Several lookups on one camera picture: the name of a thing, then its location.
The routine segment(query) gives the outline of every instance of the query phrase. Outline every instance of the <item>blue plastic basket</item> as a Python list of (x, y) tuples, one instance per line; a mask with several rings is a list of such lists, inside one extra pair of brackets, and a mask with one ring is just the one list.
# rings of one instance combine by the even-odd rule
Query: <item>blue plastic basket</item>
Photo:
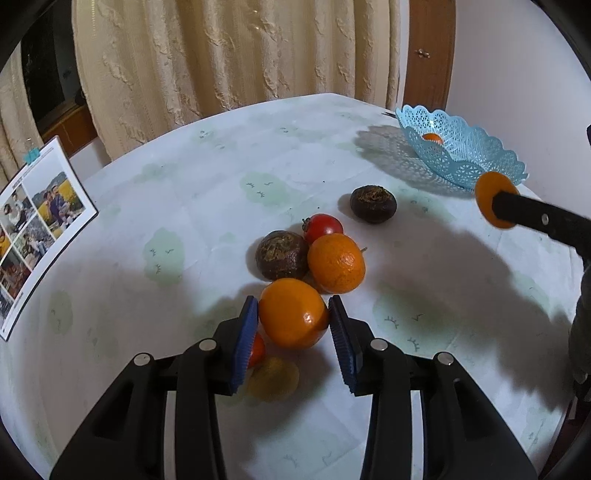
[[(404, 105), (396, 109), (398, 122), (408, 143), (423, 163), (447, 181), (474, 190), (478, 177), (486, 171), (498, 171), (519, 185), (528, 174), (525, 164), (512, 150), (505, 150), (497, 137), (480, 127), (470, 127), (461, 116), (449, 116), (442, 110), (429, 112), (422, 105)], [(425, 140), (436, 133), (443, 145)]]

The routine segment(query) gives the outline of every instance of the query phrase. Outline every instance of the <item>yellow fruit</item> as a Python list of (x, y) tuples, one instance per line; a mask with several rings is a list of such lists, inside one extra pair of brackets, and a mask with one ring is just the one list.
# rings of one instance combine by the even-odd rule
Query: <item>yellow fruit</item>
[(255, 368), (248, 380), (246, 391), (262, 401), (281, 401), (296, 391), (299, 382), (300, 370), (295, 363), (268, 356)]

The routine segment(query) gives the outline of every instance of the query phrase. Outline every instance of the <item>cherry tomato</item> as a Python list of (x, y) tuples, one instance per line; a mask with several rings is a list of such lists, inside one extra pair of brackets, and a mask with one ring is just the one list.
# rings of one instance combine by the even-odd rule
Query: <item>cherry tomato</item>
[(251, 357), (248, 360), (247, 368), (252, 368), (260, 364), (265, 359), (266, 354), (267, 349), (265, 348), (265, 342), (262, 339), (261, 334), (257, 332), (255, 335), (255, 342), (252, 344)]
[(304, 239), (310, 245), (323, 235), (343, 233), (343, 226), (340, 222), (335, 217), (326, 215), (325, 213), (317, 213), (307, 218), (304, 220), (301, 228), (304, 231)]

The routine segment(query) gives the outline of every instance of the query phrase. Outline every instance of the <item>orange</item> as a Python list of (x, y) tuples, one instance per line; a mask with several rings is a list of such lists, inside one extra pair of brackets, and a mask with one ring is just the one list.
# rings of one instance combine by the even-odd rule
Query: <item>orange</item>
[(437, 142), (440, 145), (443, 145), (443, 139), (437, 134), (424, 134), (423, 138), (425, 140), (431, 140), (432, 142)]
[(280, 278), (262, 291), (259, 318), (276, 345), (291, 349), (311, 347), (329, 326), (320, 294), (295, 278)]
[(308, 250), (308, 266), (319, 287), (347, 293), (365, 277), (365, 260), (353, 240), (342, 233), (321, 236)]
[(505, 177), (502, 173), (497, 171), (487, 171), (480, 175), (474, 187), (474, 193), (476, 195), (476, 203), (480, 212), (488, 222), (496, 226), (497, 228), (512, 228), (515, 226), (514, 223), (501, 220), (492, 211), (492, 199), (499, 192), (508, 192), (515, 195), (519, 195), (519, 191), (511, 183), (509, 178)]

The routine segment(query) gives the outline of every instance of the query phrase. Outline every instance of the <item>beige curtain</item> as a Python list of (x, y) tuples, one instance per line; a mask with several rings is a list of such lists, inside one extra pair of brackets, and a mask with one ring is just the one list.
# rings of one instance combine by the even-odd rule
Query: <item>beige curtain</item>
[(0, 72), (0, 188), (23, 166), (25, 153), (42, 145), (27, 99), (18, 44)]
[(252, 103), (335, 92), (393, 108), (399, 0), (74, 0), (82, 88), (111, 158)]

